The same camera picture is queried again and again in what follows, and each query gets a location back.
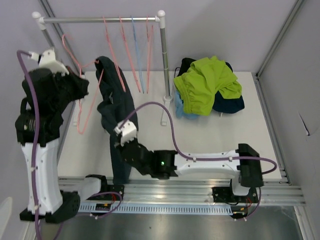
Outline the dark teal shorts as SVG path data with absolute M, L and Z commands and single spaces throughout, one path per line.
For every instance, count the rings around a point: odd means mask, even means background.
M 124 185 L 129 182 L 132 167 L 122 160 L 120 151 L 115 147 L 117 136 L 114 128 L 135 109 L 135 105 L 122 70 L 117 71 L 115 63 L 106 56 L 98 57 L 97 61 L 95 74 L 102 96 L 97 111 L 101 114 L 102 127 L 109 133 L 113 184 Z

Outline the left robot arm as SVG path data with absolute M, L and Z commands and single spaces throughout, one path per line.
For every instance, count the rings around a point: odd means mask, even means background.
M 29 203 L 19 217 L 34 222 L 60 224 L 75 217 L 81 201 L 94 196 L 108 196 L 104 175 L 89 174 L 70 190 L 61 190 L 58 183 L 58 147 L 63 112 L 69 103 L 88 94 L 89 81 L 69 73 L 52 73 L 37 68 L 22 81 L 26 97 L 15 121 L 17 141 L 21 145 L 28 171 Z

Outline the black shorts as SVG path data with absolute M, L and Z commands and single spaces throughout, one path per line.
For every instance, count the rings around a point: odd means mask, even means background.
M 196 60 L 193 58 L 185 57 L 181 60 L 181 65 L 176 67 L 174 70 L 174 77 L 181 76 L 182 74 L 186 73 L 191 66 L 191 63 L 195 62 Z

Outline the navy blue shorts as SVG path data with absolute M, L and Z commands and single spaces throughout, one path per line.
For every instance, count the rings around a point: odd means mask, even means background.
M 210 77 L 211 110 L 225 114 L 235 114 L 245 108 L 242 85 L 230 65 L 214 59 Z

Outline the light blue shorts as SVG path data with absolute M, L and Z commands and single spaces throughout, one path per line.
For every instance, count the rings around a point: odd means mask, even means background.
M 178 119 L 186 118 L 189 120 L 196 120 L 199 116 L 193 113 L 184 112 L 184 102 L 181 99 L 181 95 L 178 90 L 174 92 L 174 104 L 175 104 L 175 115 Z

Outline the light blue wire hanger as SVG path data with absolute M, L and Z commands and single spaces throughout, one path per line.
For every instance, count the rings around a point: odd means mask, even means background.
M 135 43 L 135 54 L 136 54 L 136 62 L 137 62 L 137 66 L 138 66 L 138 75 L 139 75 L 142 93 L 144 94 L 145 93 L 145 85 L 144 85 L 144 79 L 143 79 L 143 74 L 142 74 L 141 56 L 140 56 L 140 50 L 139 50 L 138 40 L 137 40 L 137 35 L 136 35 L 135 21 L 132 16 L 131 16 L 131 23 L 132 23 L 133 39 L 134 39 L 134 43 Z

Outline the pink hanger of teal shorts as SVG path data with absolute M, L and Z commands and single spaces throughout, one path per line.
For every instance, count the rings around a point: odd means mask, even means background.
M 66 50 L 68 55 L 71 57 L 72 61 L 75 63 L 75 65 L 77 66 L 78 71 L 79 71 L 79 76 L 77 76 L 76 78 L 77 78 L 77 83 L 80 83 L 80 90 L 81 90 L 81 93 L 83 94 L 83 96 L 81 96 L 80 99 L 78 100 L 78 114 L 77 114 L 77 119 L 76 119 L 76 128 L 77 128 L 77 132 L 80 135 L 83 135 L 87 129 L 89 119 L 92 114 L 93 105 L 94 105 L 95 100 L 98 95 L 98 90 L 99 90 L 100 83 L 102 81 L 102 76 L 104 74 L 104 70 L 101 72 L 100 77 L 98 79 L 98 87 L 96 87 L 96 90 L 95 90 L 95 93 L 93 96 L 93 100 L 91 101 L 88 114 L 87 114 L 85 121 L 84 121 L 84 124 L 83 124 L 83 128 L 81 128 L 81 115 L 83 112 L 82 99 L 89 94 L 89 92 L 88 92 L 89 81 L 82 77 L 82 69 L 84 67 L 88 67 L 93 64 L 98 64 L 100 61 L 98 59 L 95 59 L 94 61 L 92 61 L 86 65 L 81 65 L 78 62 L 78 60 L 76 59 L 75 55 L 72 53 L 71 48 L 67 46 L 67 35 L 65 33 L 61 37 L 61 42 L 62 42 L 63 48 Z

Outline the lime green shorts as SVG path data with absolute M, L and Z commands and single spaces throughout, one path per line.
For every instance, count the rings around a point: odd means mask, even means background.
M 186 73 L 173 79 L 175 90 L 178 90 L 183 100 L 185 113 L 209 116 L 212 111 L 215 111 L 211 109 L 212 92 L 210 87 L 211 69 L 215 59 L 218 57 L 204 57 L 195 60 Z

